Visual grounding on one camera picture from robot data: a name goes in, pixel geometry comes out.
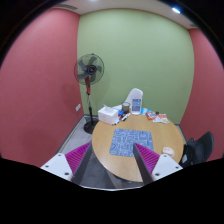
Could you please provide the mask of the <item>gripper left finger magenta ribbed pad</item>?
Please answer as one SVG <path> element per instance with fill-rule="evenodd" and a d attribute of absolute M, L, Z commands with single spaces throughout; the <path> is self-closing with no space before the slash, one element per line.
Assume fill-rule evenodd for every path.
<path fill-rule="evenodd" d="M 91 152 L 92 144 L 88 142 L 67 154 L 57 153 L 42 166 L 42 169 L 79 185 Z"/>

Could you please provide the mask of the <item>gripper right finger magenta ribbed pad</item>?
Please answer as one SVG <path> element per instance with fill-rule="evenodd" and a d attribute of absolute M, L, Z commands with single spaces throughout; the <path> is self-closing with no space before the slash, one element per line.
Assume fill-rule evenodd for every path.
<path fill-rule="evenodd" d="M 133 144 L 133 154 L 145 185 L 182 169 L 169 155 L 159 155 L 137 143 Z"/>

